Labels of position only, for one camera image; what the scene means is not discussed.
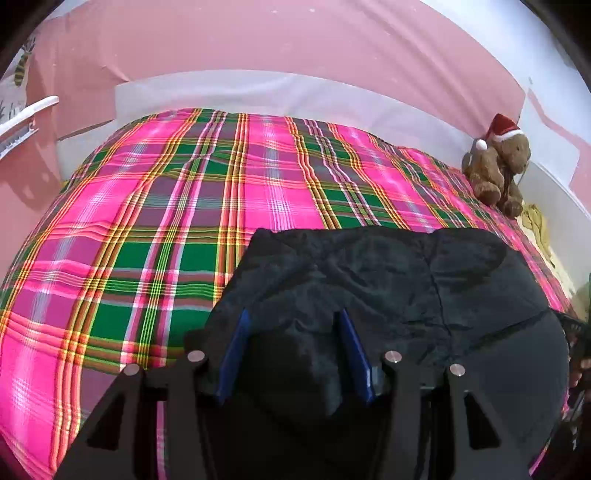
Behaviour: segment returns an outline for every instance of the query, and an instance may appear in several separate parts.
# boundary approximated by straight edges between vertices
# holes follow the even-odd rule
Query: silver bolt
[[[205,358],[205,353],[203,353],[201,350],[192,350],[187,354],[187,358],[193,363],[200,362]]]
[[[390,350],[386,352],[386,360],[391,364],[397,364],[400,360],[402,360],[402,355],[396,350]]]
[[[129,364],[123,369],[123,372],[125,373],[125,375],[129,377],[133,377],[136,373],[139,372],[139,365]]]
[[[460,364],[453,364],[449,367],[449,371],[454,374],[456,377],[461,377],[463,374],[466,373],[466,369],[463,365]]]

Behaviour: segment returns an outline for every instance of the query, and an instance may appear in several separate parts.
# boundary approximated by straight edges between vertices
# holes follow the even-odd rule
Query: stuffed animal
[[[530,142],[513,120],[496,114],[486,134],[486,143],[498,153],[499,169],[504,177],[504,189],[498,202],[501,212],[516,218],[523,210],[523,197],[514,176],[522,174],[530,161]]]
[[[477,140],[469,165],[464,169],[475,197],[489,207],[501,199],[505,179],[498,166],[499,154],[484,140]]]

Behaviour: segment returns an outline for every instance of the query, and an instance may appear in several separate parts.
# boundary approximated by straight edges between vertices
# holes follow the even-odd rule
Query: bedspread
[[[75,172],[0,299],[0,432],[50,478],[131,362],[160,367],[202,327],[256,228],[482,228],[561,287],[517,223],[461,172],[358,129],[183,109],[137,120]]]

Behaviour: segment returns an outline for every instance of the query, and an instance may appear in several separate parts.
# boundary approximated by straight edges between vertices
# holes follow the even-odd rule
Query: santa hat
[[[498,113],[495,115],[494,119],[492,119],[491,126],[485,135],[485,139],[502,142],[503,140],[507,140],[508,138],[519,134],[523,135],[523,131],[516,125],[516,123],[505,115]],[[477,140],[476,148],[478,150],[486,150],[488,148],[486,141]]]

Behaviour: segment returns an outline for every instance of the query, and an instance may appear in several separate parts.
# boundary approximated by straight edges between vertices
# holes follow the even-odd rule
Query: yellow fabric
[[[552,263],[552,253],[550,252],[550,236],[546,219],[535,203],[525,205],[521,214],[523,226],[530,229],[535,236],[535,243],[550,263]]]

